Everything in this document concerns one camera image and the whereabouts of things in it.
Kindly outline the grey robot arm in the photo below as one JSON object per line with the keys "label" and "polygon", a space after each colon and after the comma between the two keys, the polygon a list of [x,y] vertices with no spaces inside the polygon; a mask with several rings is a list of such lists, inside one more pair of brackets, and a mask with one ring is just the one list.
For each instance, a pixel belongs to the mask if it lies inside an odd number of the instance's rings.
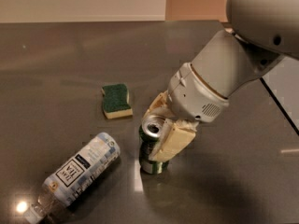
{"label": "grey robot arm", "polygon": [[145,114],[164,118],[152,161],[175,157],[213,121],[244,84],[273,69],[285,56],[299,58],[299,0],[227,0],[232,30],[218,31],[171,77]]}

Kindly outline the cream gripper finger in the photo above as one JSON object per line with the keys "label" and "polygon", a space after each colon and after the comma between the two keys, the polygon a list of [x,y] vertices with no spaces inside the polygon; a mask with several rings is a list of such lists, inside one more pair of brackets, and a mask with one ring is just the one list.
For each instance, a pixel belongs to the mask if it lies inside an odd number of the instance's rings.
{"label": "cream gripper finger", "polygon": [[159,93],[145,112],[143,119],[150,115],[158,116],[165,119],[174,119],[176,115],[171,110],[170,105],[167,102],[167,98],[167,91]]}
{"label": "cream gripper finger", "polygon": [[151,161],[167,162],[174,158],[196,136],[196,123],[184,119],[167,119],[161,136],[149,154]]}

